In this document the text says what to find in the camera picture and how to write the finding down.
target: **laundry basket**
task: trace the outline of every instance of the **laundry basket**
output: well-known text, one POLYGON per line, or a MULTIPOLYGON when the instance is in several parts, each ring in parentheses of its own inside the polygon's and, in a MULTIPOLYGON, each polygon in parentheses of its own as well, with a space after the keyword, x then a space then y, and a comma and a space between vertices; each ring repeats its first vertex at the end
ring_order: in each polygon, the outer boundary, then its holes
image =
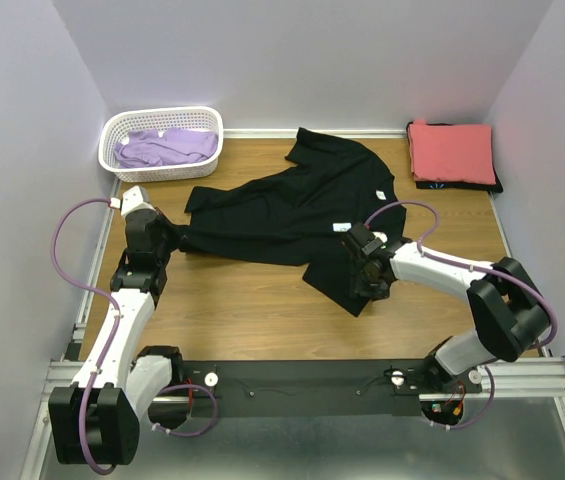
POLYGON ((184 178, 205 177, 218 166, 224 139, 222 117, 209 107, 154 108, 124 112, 111 118, 100 136, 98 160, 100 165, 113 172, 123 182, 160 182, 184 178), (218 134, 218 148, 211 158, 203 162, 168 165, 164 167, 120 168, 113 148, 128 138, 129 132, 157 129, 163 132, 179 127, 188 130, 211 131, 218 134))

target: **pink folded towel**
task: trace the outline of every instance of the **pink folded towel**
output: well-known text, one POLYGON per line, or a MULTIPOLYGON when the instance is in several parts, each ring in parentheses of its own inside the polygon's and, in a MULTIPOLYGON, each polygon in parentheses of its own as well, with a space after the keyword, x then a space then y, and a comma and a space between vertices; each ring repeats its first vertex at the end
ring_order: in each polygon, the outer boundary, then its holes
POLYGON ((427 125, 408 129, 415 180, 495 185, 489 125, 427 125))

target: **white wall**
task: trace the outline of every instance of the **white wall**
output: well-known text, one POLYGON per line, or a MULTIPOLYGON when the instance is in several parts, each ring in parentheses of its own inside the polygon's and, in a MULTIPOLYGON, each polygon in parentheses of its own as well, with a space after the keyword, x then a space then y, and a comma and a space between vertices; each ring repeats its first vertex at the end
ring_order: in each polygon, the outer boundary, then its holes
POLYGON ((487 119, 513 254, 560 318, 565 353, 565 0, 555 0, 487 119))
POLYGON ((54 0, 109 108, 228 128, 479 121, 550 0, 54 0))
MULTIPOLYGON (((51 3, 0 1, 0 480, 19 478, 48 362, 70 338, 78 292, 49 241, 68 206, 110 191, 95 160, 107 116, 51 3)), ((81 215, 61 242, 83 278, 102 215, 81 215)))

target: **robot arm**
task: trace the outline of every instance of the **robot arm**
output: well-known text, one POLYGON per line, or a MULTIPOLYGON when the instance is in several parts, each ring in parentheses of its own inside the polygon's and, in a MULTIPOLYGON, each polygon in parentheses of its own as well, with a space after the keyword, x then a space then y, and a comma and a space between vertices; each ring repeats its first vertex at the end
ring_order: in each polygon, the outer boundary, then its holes
POLYGON ((130 371, 133 355, 147 321, 153 315, 166 285, 166 265, 178 247, 175 227, 148 201, 146 191, 133 187, 121 201, 126 220, 127 248, 111 279, 112 296, 120 305, 109 306, 93 349, 69 387, 58 387, 49 398, 58 460, 84 463, 78 433, 79 406, 94 371, 96 359, 108 352, 89 393, 86 422, 88 444, 98 463, 127 465, 139 441, 139 419, 158 392, 172 382, 180 383, 182 357, 176 348, 143 350, 130 371))
POLYGON ((433 388, 440 388, 462 372, 493 359, 517 360, 550 325, 544 309, 519 287, 500 281, 495 275, 451 265, 462 263, 498 270, 536 289, 522 265, 512 258, 491 264, 423 247, 425 253, 446 260, 447 264, 423 255, 409 239, 387 242, 386 236, 374 234, 362 223, 345 234, 343 243, 351 254, 351 295, 387 298, 391 284, 404 280, 469 303, 475 329, 445 340, 425 359, 425 375, 433 388))

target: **black cloth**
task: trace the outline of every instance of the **black cloth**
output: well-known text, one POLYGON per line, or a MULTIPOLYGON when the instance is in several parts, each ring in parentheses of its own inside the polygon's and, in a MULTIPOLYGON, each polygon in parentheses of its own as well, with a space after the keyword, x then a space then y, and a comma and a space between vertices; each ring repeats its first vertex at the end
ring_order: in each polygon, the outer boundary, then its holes
MULTIPOLYGON (((185 208, 191 223, 178 227, 180 250, 278 265, 309 263, 304 280, 358 315, 368 299, 349 297, 349 256, 334 224, 365 221, 396 201, 394 177, 360 143, 303 128, 286 159, 296 165, 233 190, 195 187, 185 208)), ((373 230, 400 238, 405 218, 398 206, 380 215, 373 230)))
MULTIPOLYGON (((411 138, 409 137, 409 127, 413 124, 413 122, 409 122, 406 124, 406 138, 407 141, 410 143, 411 138)), ((451 127, 451 123, 429 123, 431 127, 451 127)), ((502 182, 498 178, 498 174, 495 171, 495 167, 493 167, 493 175, 495 175, 495 185, 485 185, 483 183, 469 183, 469 182, 431 182, 429 180, 416 180, 415 181, 415 188, 419 188, 420 190, 438 190, 440 188, 461 188, 464 190, 481 190, 483 192, 493 192, 493 193, 502 193, 504 191, 504 187, 502 187, 502 182)))

